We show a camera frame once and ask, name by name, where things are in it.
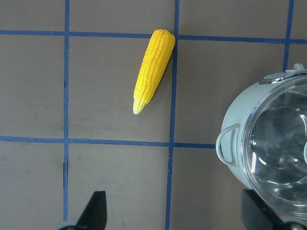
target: pot handle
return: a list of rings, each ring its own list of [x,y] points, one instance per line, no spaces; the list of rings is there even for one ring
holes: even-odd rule
[[[230,127],[227,127],[226,129],[224,129],[219,134],[219,136],[216,139],[215,150],[216,150],[217,156],[221,160],[221,162],[223,162],[224,164],[226,164],[228,166],[237,166],[238,165],[237,160],[236,160],[237,159],[237,157],[236,157],[236,143],[237,143],[237,140],[238,140],[239,129],[240,129],[240,125],[232,125]],[[235,133],[231,134],[232,138],[231,138],[231,141],[230,141],[230,150],[231,150],[232,160],[227,161],[224,158],[224,155],[223,155],[222,150],[221,150],[221,141],[222,141],[222,138],[224,137],[224,135],[226,133],[230,132],[230,131],[236,131],[236,135],[234,136]]]

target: corn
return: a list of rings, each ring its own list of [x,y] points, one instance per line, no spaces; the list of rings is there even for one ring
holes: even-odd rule
[[[133,94],[133,113],[139,114],[153,98],[175,45],[167,30],[155,30],[150,38]]]

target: black object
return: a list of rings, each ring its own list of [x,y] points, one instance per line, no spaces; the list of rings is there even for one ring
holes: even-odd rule
[[[106,193],[94,192],[75,226],[60,230],[104,230],[106,227]]]
[[[242,192],[241,217],[247,230],[307,230],[300,223],[283,223],[254,190]]]

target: blue line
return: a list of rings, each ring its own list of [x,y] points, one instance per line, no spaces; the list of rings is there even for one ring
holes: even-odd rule
[[[280,38],[257,38],[257,37],[219,37],[219,36],[197,36],[197,35],[179,35],[179,40],[190,41],[222,41],[222,42],[255,42],[283,44],[285,39]]]
[[[36,30],[0,30],[0,35],[50,35],[65,36],[65,31],[36,31]],[[123,37],[123,38],[150,38],[151,34],[133,33],[101,33],[101,32],[69,32],[70,36],[84,37]],[[285,44],[283,38],[256,38],[256,37],[222,37],[222,36],[198,36],[198,35],[178,35],[178,40],[189,41],[224,41],[224,42],[255,42]],[[307,44],[306,39],[288,39],[290,44]]]
[[[198,148],[198,149],[215,149],[215,144],[174,143],[174,147]]]
[[[294,10],[294,0],[289,0],[287,31],[286,31],[286,39],[285,39],[285,45],[284,45],[283,71],[285,71],[288,68],[290,37],[291,37],[292,20],[293,20],[293,10]]]
[[[290,44],[307,44],[307,39],[289,39]]]
[[[64,143],[64,163],[63,163],[63,220],[68,219],[68,152],[69,143]]]
[[[0,35],[51,35],[64,36],[63,31],[39,31],[39,30],[0,30]]]
[[[0,141],[30,142],[30,143],[64,143],[63,139],[57,138],[24,138],[0,136]]]
[[[202,143],[173,143],[169,142],[146,142],[137,140],[106,140],[106,139],[86,139],[86,138],[25,138],[25,137],[12,137],[0,136],[0,141],[12,142],[28,142],[28,143],[72,143],[72,144],[106,144],[106,145],[135,145],[135,146],[156,146],[156,147],[179,147],[179,148],[197,148],[197,149],[214,149],[214,144]]]
[[[169,147],[168,142],[145,142],[135,140],[102,140],[102,139],[78,139],[70,138],[69,143],[74,144],[108,144],[108,145],[138,145]]]
[[[131,33],[102,33],[102,32],[70,32],[70,36],[81,37],[124,37],[124,38],[150,38],[151,34]]]
[[[171,216],[171,196],[172,196],[172,176],[173,176],[173,155],[174,155],[174,136],[175,136],[175,112],[176,112],[176,87],[177,87],[177,59],[178,59],[178,35],[179,35],[179,7],[180,0],[175,0],[175,18],[174,18],[174,35],[175,47],[173,51],[173,71],[172,71],[172,101],[171,101],[171,117],[169,130],[169,149],[168,149],[168,173],[166,188],[166,214],[165,214],[165,230],[170,228]]]
[[[64,38],[64,165],[63,165],[63,220],[68,219],[68,100],[69,100],[69,23],[70,0],[65,0],[65,38]]]

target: grid line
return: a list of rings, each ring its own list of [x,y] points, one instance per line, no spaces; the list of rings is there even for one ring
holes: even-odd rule
[[[0,35],[65,36],[65,31],[0,30]],[[113,38],[121,37],[121,38],[147,38],[148,39],[151,37],[151,34],[69,31],[69,36],[113,37]],[[231,36],[204,36],[204,35],[184,35],[184,34],[181,34],[181,35],[179,34],[177,38],[178,40],[186,40],[186,41],[220,41],[220,42],[247,42],[247,43],[268,43],[268,44],[287,44],[287,43],[307,44],[307,39],[294,39],[294,38],[231,37]]]
[[[172,69],[172,98],[171,98],[170,130],[169,130],[168,173],[167,173],[167,185],[166,185],[165,230],[169,230],[170,228],[170,215],[171,215],[175,113],[176,113],[176,87],[177,87],[179,7],[180,7],[180,0],[175,0],[175,13],[174,13],[175,47],[173,51],[173,69]]]
[[[288,68],[289,48],[290,48],[290,42],[289,41],[290,41],[290,37],[291,37],[293,11],[294,11],[294,1],[295,0],[289,0],[287,31],[286,31],[286,39],[285,39],[285,45],[284,45],[283,71],[285,71]]]
[[[69,136],[68,136],[68,101],[69,101],[69,23],[70,23],[70,0],[65,0],[65,38],[64,38],[64,163],[63,163],[63,220],[68,219],[68,159],[69,159]]]
[[[170,142],[147,142],[139,140],[111,140],[111,139],[87,139],[87,138],[25,138],[25,137],[10,137],[0,136],[0,141],[12,142],[27,142],[27,143],[61,143],[64,144],[68,141],[69,144],[105,144],[105,145],[135,145],[135,146],[156,146],[156,147],[169,147]],[[174,142],[173,147],[177,148],[197,148],[197,149],[214,149],[215,144],[203,143],[182,143]]]

